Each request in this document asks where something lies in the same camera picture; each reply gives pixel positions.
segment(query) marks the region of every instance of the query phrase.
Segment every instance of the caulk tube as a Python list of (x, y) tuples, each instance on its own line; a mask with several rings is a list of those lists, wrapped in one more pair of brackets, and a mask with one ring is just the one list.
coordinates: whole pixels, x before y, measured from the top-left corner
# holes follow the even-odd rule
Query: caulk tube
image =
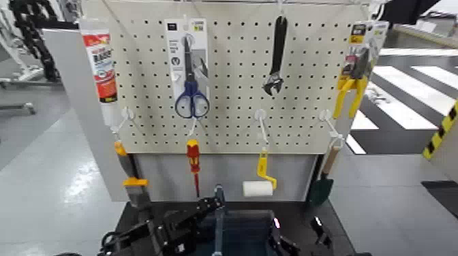
[(105, 125), (119, 126), (123, 120), (118, 106), (115, 63), (112, 59), (108, 23), (103, 20), (79, 20), (82, 40), (91, 65)]

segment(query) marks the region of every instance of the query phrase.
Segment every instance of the pegboard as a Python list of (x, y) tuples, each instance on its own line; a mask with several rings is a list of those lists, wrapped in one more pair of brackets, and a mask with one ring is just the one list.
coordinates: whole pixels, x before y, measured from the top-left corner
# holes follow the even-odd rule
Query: pegboard
[(278, 95), (262, 83), (271, 68), (273, 29), (279, 8), (272, 3), (177, 3), (89, 1), (89, 17), (108, 18), (121, 107), (136, 113), (121, 130), (130, 153), (184, 153), (192, 120), (174, 111), (163, 20), (207, 19), (210, 112), (194, 135), (202, 153), (259, 153), (257, 109), (264, 109), (269, 150), (322, 154), (329, 128), (318, 120), (333, 110), (337, 76), (348, 48), (351, 24), (364, 20), (359, 5), (284, 4), (288, 18)]

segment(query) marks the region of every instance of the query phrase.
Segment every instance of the scissors blister package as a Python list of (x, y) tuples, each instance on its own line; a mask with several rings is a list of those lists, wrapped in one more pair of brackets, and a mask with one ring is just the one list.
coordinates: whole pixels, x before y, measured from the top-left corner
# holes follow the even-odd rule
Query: scissors blister package
[(209, 111), (207, 21), (204, 18), (164, 21), (175, 110), (183, 118)]

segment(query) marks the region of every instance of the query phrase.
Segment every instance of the package card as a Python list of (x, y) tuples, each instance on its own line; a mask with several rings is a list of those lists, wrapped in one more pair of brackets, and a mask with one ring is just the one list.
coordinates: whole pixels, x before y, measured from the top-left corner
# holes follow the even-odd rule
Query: package card
[(167, 38), (170, 77), (175, 100), (184, 91), (185, 37), (191, 44), (192, 63), (199, 89), (209, 98), (207, 20), (204, 18), (166, 19), (164, 21), (164, 29)]

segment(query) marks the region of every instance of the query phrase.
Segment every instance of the white stripe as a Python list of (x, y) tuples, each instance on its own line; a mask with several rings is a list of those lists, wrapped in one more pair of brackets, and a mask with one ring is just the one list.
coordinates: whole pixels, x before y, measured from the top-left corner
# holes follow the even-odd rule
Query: white stripe
[(369, 98), (376, 94), (379, 100), (375, 100), (374, 103), (376, 103), (377, 107), (389, 115), (404, 129), (437, 129), (437, 127), (426, 118), (404, 105), (386, 91), (383, 91), (383, 89), (373, 82), (369, 82), (366, 94)]
[(347, 136), (347, 145), (353, 150), (353, 152), (357, 155), (365, 155), (366, 151), (354, 140), (354, 138), (348, 134)]
[(366, 115), (358, 110), (353, 120), (352, 130), (378, 130), (378, 127), (367, 118)]
[(412, 69), (424, 73), (427, 76), (431, 76), (437, 81), (443, 82), (450, 87), (458, 89), (458, 76), (452, 72), (434, 66), (416, 66), (412, 67)]
[(411, 96), (417, 98), (419, 101), (433, 108), (437, 112), (446, 116), (453, 105), (455, 100), (439, 92), (436, 89), (429, 87), (427, 84), (418, 81), (417, 79), (406, 75), (405, 73), (395, 69), (391, 66), (375, 66), (374, 73), (381, 78), (397, 86), (399, 89), (405, 91)]
[(380, 51), (380, 56), (458, 56), (456, 49), (409, 49), (409, 48), (384, 48)]

